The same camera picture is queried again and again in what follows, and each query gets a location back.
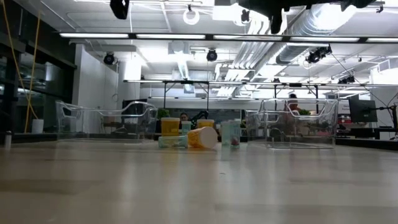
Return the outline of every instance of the black monitor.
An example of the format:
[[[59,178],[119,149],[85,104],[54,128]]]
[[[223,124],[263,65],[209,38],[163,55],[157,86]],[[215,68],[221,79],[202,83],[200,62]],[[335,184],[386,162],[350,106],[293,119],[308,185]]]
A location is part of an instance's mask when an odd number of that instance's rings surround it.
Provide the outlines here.
[[[348,102],[352,122],[377,122],[374,100],[348,100]]]

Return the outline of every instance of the yellow container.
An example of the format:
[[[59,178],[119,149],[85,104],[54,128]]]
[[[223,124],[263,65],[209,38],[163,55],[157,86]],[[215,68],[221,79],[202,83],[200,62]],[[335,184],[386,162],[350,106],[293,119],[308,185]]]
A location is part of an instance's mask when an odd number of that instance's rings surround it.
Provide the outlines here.
[[[217,144],[217,132],[214,128],[204,127],[189,131],[188,145],[195,148],[212,149]]]
[[[199,119],[197,121],[198,128],[203,128],[203,127],[214,127],[214,120],[209,120],[209,119]]]
[[[162,136],[179,136],[180,118],[162,118]]]

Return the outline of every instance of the transparent storage bin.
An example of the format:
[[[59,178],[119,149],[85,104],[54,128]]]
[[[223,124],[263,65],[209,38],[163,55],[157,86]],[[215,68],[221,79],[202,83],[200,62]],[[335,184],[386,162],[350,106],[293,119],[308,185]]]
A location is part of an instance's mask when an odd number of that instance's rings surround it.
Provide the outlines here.
[[[248,141],[276,149],[332,149],[337,110],[337,100],[264,100],[257,113],[248,112]]]
[[[56,102],[58,140],[153,140],[157,108],[131,102],[121,110],[101,110]]]

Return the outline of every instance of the yellow cable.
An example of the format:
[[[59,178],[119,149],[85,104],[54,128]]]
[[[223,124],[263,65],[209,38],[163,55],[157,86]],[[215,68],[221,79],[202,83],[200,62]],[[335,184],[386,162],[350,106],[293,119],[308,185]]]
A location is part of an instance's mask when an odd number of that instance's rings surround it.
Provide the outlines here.
[[[39,11],[39,15],[37,16],[37,28],[36,28],[35,49],[34,49],[34,53],[33,53],[32,75],[30,76],[29,99],[27,100],[28,105],[30,105],[30,100],[32,99],[32,86],[33,86],[33,77],[34,77],[34,73],[35,73],[37,41],[39,39],[40,15],[41,15],[41,13]],[[27,126],[29,124],[29,111],[30,111],[30,107],[28,107],[27,111],[26,111],[25,133],[27,132]]]
[[[6,2],[5,2],[4,0],[2,1],[2,9],[3,9],[3,12],[4,12],[4,19],[6,20],[6,26],[7,26],[7,32],[8,32],[8,39],[9,39],[9,42],[10,42],[10,45],[11,45],[11,52],[12,52],[12,56],[14,57],[14,63],[15,63],[15,67],[16,67],[16,69],[17,69],[18,78],[19,78],[19,81],[20,81],[20,83],[21,83],[22,89],[24,89],[24,91],[25,91],[24,82],[22,81],[21,73],[20,73],[20,71],[19,71],[19,66],[18,66],[18,62],[17,62],[17,57],[15,56],[15,52],[14,52],[14,44],[12,43],[11,32],[10,32],[10,26],[9,26],[8,18],[7,18]],[[36,119],[38,119],[38,117],[37,117],[36,113],[34,112],[33,107],[32,107],[31,104],[28,105],[28,108],[32,109],[33,115],[35,116]]]

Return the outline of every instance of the container lid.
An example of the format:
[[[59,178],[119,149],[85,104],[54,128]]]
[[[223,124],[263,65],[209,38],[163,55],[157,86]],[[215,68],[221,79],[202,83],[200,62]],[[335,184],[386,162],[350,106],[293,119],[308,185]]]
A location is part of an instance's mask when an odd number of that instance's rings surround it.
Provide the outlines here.
[[[178,121],[178,122],[180,122],[180,118],[162,118],[161,121]]]
[[[214,123],[214,120],[210,120],[210,119],[199,119],[199,120],[197,120],[197,122],[213,122],[213,123]]]
[[[218,143],[217,132],[211,127],[202,128],[199,139],[201,145],[207,149],[212,149]]]

